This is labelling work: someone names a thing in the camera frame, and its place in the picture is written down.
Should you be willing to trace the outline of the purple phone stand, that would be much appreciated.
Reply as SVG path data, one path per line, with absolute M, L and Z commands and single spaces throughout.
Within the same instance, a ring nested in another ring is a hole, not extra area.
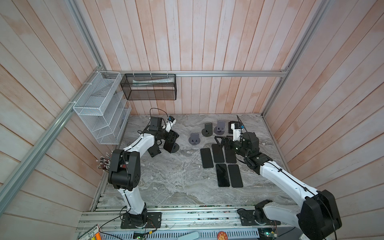
M 214 133 L 220 136 L 223 135 L 225 133 L 225 126 L 226 126 L 225 121 L 222 121 L 222 120 L 217 121 L 217 125 L 214 128 Z

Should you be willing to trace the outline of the blue phone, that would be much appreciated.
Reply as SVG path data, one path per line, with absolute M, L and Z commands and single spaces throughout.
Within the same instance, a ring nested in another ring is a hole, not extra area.
M 176 143 L 178 137 L 179 134 L 174 131 L 167 133 L 165 137 L 164 149 L 169 152 L 169 149 L 173 146 L 174 143 Z

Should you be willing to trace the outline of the black phone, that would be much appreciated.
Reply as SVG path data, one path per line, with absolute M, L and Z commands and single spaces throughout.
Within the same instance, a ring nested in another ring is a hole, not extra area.
M 219 187 L 229 187 L 230 180 L 226 164 L 216 164 L 216 172 Z
M 214 157 L 215 163 L 224 163 L 225 162 L 223 148 L 220 145 L 212 144 L 212 152 L 213 152 L 213 157 Z

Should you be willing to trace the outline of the black stand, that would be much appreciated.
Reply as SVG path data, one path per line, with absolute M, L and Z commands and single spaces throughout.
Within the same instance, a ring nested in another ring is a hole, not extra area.
M 232 134 L 234 133 L 234 130 L 239 130 L 239 129 L 241 129 L 241 123 L 238 122 L 238 121 L 230 121 L 230 122 L 229 122 L 229 126 L 228 126 L 228 128 L 229 128 L 228 133 L 229 133 L 230 135 L 232 135 Z
M 159 145 L 155 143 L 152 147 L 148 148 L 148 153 L 152 158 L 160 154 L 161 151 L 160 151 Z

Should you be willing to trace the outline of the grey round stand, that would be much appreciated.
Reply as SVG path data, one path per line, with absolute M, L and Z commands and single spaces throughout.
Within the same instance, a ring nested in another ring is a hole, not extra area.
M 211 137 L 213 135 L 213 124 L 205 123 L 204 128 L 202 129 L 202 135 L 204 137 Z

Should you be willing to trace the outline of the green phone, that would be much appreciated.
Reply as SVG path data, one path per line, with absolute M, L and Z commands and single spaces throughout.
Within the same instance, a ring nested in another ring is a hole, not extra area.
M 211 150 L 209 148 L 200 149 L 202 165 L 204 169 L 213 168 L 214 163 L 212 159 Z

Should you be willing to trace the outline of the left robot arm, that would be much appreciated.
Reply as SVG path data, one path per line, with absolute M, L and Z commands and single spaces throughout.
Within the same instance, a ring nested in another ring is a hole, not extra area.
M 148 152 L 153 158 L 160 154 L 160 143 L 169 153 L 176 153 L 179 134 L 172 130 L 176 119 L 169 116 L 167 120 L 151 117 L 149 124 L 140 131 L 139 137 L 129 146 L 112 153 L 109 167 L 108 183 L 121 193 L 127 206 L 128 219 L 136 226 L 147 222 L 147 207 L 143 201 L 138 185 L 141 178 L 141 157 Z

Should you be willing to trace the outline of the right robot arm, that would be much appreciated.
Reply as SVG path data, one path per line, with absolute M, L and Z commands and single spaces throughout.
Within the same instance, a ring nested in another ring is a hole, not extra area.
M 254 221 L 266 225 L 279 221 L 300 229 L 310 240 L 324 240 L 342 227 L 336 199 L 327 190 L 319 191 L 281 168 L 262 153 L 255 133 L 234 130 L 232 136 L 215 138 L 220 147 L 233 150 L 256 174 L 268 179 L 296 203 L 295 206 L 264 200 L 256 204 Z

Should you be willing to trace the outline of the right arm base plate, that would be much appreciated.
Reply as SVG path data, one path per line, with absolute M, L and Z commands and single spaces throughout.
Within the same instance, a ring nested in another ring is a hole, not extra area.
M 272 221 L 267 219 L 265 214 L 259 209 L 246 210 L 243 208 L 237 209 L 237 214 L 240 217 L 242 226 L 265 226 L 265 225 L 281 225 L 280 221 Z

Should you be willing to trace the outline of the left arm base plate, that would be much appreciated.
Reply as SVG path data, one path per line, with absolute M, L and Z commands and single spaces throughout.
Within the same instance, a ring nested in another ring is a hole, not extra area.
M 121 223 L 121 229 L 143 229 L 161 227 L 162 213 L 160 212 L 143 212 L 140 215 L 125 213 Z

